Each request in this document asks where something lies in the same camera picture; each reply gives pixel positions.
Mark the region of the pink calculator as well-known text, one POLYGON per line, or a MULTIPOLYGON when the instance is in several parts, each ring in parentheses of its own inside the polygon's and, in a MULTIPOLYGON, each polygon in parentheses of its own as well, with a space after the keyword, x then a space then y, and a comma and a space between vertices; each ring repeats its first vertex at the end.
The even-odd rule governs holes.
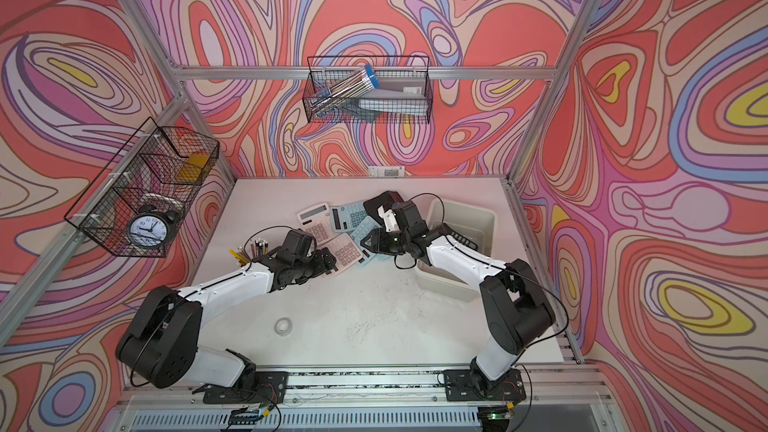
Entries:
POLYGON ((336 259, 330 275, 339 275, 354 265, 364 261, 364 255, 348 233, 341 233, 321 245, 327 248, 336 259))

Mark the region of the white plastic storage box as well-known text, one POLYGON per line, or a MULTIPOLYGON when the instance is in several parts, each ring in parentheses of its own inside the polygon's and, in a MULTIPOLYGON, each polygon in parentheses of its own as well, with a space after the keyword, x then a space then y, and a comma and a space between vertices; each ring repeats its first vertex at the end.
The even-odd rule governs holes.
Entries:
MULTIPOLYGON (((427 216, 427 223, 434 228, 445 218, 445 223, 454 231, 476 244, 475 249, 486 256, 492 255, 496 214, 482 207, 462 202, 443 200, 447 207, 443 213, 438 199, 434 199, 427 216)), ((472 302, 479 298, 479 291, 443 269, 427 266, 420 262, 415 272, 418 286, 424 290, 461 302, 472 302)))

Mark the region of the black calculator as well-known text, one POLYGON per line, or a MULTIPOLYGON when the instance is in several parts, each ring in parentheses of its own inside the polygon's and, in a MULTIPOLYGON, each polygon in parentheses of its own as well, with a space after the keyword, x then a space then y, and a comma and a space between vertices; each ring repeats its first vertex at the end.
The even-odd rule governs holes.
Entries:
POLYGON ((478 251, 479 248, 480 248, 480 246, 478 245, 478 243, 476 241, 474 241, 471 237, 468 237, 468 236, 462 234, 458 230, 452 229, 451 232, 450 232, 450 236, 457 243, 459 243, 459 244, 461 244, 461 245, 463 245, 463 246, 465 246, 465 247, 467 247, 467 248, 469 248, 471 250, 478 251))

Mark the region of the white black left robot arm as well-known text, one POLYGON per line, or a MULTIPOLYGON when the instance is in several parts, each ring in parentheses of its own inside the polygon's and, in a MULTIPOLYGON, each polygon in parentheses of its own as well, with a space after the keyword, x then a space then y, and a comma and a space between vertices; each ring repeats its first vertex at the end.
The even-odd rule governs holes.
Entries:
POLYGON ((303 285, 334 272, 336 265, 329 248, 319 247, 305 231, 290 229, 281 246, 234 272, 182 289, 151 290, 118 342, 116 358, 128 368, 130 383, 138 375, 158 389, 186 381, 255 392, 256 365, 234 350, 200 345, 201 330, 250 299, 303 285))

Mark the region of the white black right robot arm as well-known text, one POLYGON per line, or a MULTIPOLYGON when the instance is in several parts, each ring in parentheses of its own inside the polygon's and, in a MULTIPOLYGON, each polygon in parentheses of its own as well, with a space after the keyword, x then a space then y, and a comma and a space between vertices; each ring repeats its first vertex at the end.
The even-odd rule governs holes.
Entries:
POLYGON ((490 338, 468 367, 442 372, 446 398, 524 399, 522 386, 515 397, 505 393, 519 381, 513 366, 556 320, 550 303, 554 294, 537 281, 528 262, 504 262, 482 254, 451 226, 428 225, 418 207, 396 193, 385 192, 364 207, 380 224, 362 239, 365 249, 395 258, 408 255, 452 275, 480 295, 490 338))

